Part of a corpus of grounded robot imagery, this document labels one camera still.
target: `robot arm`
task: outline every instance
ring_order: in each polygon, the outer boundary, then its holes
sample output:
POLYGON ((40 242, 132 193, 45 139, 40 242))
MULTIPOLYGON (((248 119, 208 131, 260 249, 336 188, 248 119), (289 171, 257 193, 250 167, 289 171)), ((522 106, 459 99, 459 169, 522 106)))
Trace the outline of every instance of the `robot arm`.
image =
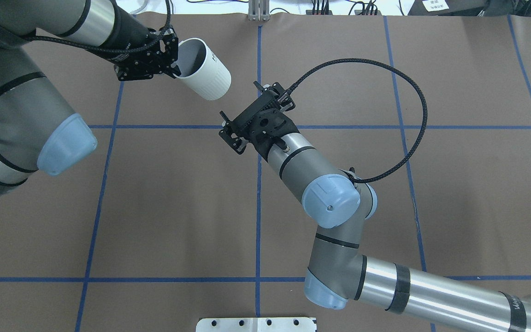
POLYGON ((252 143, 317 221, 304 282, 310 301, 332 309, 362 301, 465 331, 531 331, 531 296, 485 290, 358 254, 364 220, 376 210, 375 192, 357 183, 353 169, 334 168, 299 133, 283 114, 295 103, 278 83, 256 85, 262 95, 236 119, 221 113, 225 122, 219 135, 238 154, 252 143))
POLYGON ((121 81, 168 74, 189 78, 184 83, 205 99, 227 92, 228 70, 197 38, 179 47, 169 21, 168 14, 159 32, 150 30, 115 0, 0 0, 0 195, 37 170, 60 174, 97 147, 82 117, 20 48, 26 42, 48 40, 84 48, 113 63, 121 81), (36 28, 66 41, 34 36, 36 28))

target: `metal bracket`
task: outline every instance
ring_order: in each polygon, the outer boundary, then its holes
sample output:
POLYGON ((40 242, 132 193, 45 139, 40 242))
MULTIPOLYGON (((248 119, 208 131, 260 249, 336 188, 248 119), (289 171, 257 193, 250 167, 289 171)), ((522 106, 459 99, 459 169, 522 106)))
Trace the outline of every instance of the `metal bracket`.
POLYGON ((270 0, 249 0, 249 21, 269 21, 270 0))
POLYGON ((316 332, 312 317, 201 319, 196 332, 316 332))

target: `blue joint cap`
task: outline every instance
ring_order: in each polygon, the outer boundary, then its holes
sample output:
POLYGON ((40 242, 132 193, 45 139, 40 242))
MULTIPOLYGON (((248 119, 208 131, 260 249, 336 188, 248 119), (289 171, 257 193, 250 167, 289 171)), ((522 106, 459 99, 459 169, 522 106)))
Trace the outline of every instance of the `blue joint cap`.
POLYGON ((370 193, 372 194, 372 208, 370 210, 370 213, 366 216, 364 220, 370 219, 370 217, 376 212, 376 209, 378 208, 378 196, 374 190, 373 187, 371 187, 368 183, 366 183, 366 187, 370 189, 370 193))
POLYGON ((348 299, 338 296, 337 293, 320 282, 308 269, 306 270, 306 278, 304 278, 304 295, 312 303, 327 309, 341 310, 348 303, 348 299))
POLYGON ((339 174, 314 179, 304 190, 304 212, 323 228, 345 223, 360 206, 360 193, 352 181, 339 174))
POLYGON ((38 155, 36 165, 50 176, 57 176, 87 157, 97 147, 97 139, 77 113, 53 131, 38 155))

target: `white label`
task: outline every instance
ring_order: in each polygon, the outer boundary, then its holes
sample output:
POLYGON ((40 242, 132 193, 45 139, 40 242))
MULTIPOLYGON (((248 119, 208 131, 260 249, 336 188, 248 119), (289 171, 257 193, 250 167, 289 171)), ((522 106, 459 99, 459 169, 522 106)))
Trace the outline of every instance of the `white label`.
POLYGON ((423 0, 423 6, 425 6, 428 12, 443 11, 449 9, 445 0, 423 0))

